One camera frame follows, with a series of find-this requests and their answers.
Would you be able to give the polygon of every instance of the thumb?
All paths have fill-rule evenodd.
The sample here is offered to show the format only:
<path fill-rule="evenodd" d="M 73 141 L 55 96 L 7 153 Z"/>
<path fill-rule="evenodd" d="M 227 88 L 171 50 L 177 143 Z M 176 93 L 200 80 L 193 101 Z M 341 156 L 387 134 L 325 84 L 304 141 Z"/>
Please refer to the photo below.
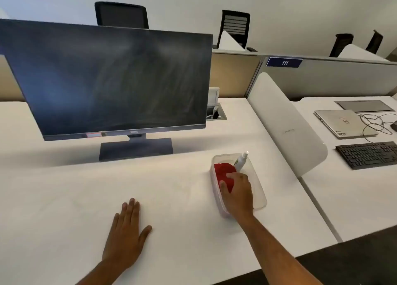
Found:
<path fill-rule="evenodd" d="M 226 197 L 230 194 L 229 190 L 227 189 L 226 183 L 224 181 L 220 181 L 219 186 L 220 186 L 221 194 L 223 197 Z"/>
<path fill-rule="evenodd" d="M 142 233 L 139 235 L 138 242 L 141 245 L 141 247 L 143 247 L 143 245 L 145 244 L 146 238 L 149 236 L 151 231 L 152 231 L 152 226 L 148 225 L 143 229 Z"/>

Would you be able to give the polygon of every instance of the person's left hand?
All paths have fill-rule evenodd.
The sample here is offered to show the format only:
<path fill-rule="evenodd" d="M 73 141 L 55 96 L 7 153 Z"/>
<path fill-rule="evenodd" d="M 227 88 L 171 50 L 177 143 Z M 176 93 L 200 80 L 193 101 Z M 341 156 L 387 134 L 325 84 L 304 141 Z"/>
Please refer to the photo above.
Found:
<path fill-rule="evenodd" d="M 123 203 L 121 213 L 114 216 L 102 261 L 117 265 L 122 272 L 131 267 L 141 254 L 151 230 L 148 225 L 139 234 L 139 202 L 131 198 L 128 205 Z"/>

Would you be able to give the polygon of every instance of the black office chair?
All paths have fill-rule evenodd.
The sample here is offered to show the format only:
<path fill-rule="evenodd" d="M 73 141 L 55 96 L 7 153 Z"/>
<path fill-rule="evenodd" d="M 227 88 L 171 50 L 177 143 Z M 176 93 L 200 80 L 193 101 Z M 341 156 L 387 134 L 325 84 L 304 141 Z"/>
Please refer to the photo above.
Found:
<path fill-rule="evenodd" d="M 336 34 L 336 41 L 331 51 L 330 57 L 338 57 L 345 46 L 353 42 L 354 36 L 352 34 Z"/>
<path fill-rule="evenodd" d="M 222 32 L 226 31 L 239 45 L 245 49 L 248 40 L 250 19 L 251 16 L 248 13 L 222 10 L 221 30 L 219 32 L 216 48 L 219 48 Z M 253 48 L 247 49 L 251 52 L 256 52 Z"/>
<path fill-rule="evenodd" d="M 146 8 L 118 2 L 96 2 L 98 26 L 148 29 Z"/>
<path fill-rule="evenodd" d="M 374 32 L 375 32 L 374 36 L 372 37 L 370 43 L 368 44 L 368 46 L 365 50 L 376 54 L 376 52 L 378 51 L 378 49 L 380 47 L 380 44 L 382 43 L 383 35 L 379 34 L 379 32 L 376 30 L 374 30 Z"/>

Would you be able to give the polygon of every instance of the silver laptop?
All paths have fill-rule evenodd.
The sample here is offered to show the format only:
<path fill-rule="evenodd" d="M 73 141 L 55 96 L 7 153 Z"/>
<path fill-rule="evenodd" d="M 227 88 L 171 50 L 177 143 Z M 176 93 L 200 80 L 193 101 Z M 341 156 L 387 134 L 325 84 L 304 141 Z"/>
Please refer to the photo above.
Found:
<path fill-rule="evenodd" d="M 339 139 L 376 136 L 378 132 L 361 121 L 352 110 L 318 110 L 314 114 Z"/>

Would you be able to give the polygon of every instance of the laptop logo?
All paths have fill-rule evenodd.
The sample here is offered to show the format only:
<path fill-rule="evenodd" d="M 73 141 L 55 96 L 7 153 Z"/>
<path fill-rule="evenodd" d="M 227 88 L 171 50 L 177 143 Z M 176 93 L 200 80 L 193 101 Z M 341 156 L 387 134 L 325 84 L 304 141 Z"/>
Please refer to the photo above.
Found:
<path fill-rule="evenodd" d="M 346 119 L 346 118 L 340 118 L 343 122 L 345 122 L 346 124 L 350 124 L 350 122 Z"/>

